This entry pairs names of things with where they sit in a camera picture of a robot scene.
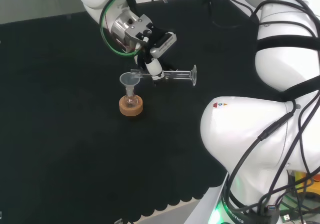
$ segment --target black cloth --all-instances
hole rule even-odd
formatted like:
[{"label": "black cloth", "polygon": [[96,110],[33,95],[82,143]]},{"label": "black cloth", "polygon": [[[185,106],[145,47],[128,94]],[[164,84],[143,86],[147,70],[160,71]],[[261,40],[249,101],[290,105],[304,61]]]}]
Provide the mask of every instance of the black cloth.
[{"label": "black cloth", "polygon": [[[243,13],[215,0],[221,25]],[[212,98],[277,100],[257,76],[257,26],[224,31],[201,0],[139,5],[177,44],[166,61],[198,68],[197,85],[141,80],[138,118],[119,112],[119,76],[135,65],[111,53],[87,13],[0,26],[2,223],[137,220],[219,186],[224,168],[204,148],[202,112]]]}]

